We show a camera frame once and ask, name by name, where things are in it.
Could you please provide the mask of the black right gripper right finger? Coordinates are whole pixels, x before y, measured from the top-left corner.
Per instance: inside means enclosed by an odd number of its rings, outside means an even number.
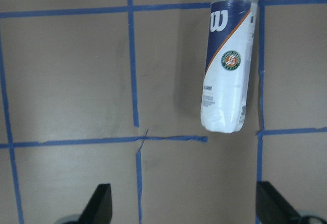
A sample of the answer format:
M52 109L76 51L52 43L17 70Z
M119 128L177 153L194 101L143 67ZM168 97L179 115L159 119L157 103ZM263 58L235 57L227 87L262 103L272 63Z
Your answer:
M255 213L259 223L302 223L301 215L268 181L257 181Z

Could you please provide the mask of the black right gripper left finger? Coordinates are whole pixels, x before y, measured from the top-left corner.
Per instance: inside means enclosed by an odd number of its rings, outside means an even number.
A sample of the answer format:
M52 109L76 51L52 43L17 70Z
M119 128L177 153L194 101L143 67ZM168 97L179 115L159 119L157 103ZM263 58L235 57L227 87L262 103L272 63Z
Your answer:
M109 183L99 184L79 217L79 223L109 224L111 221L111 185Z

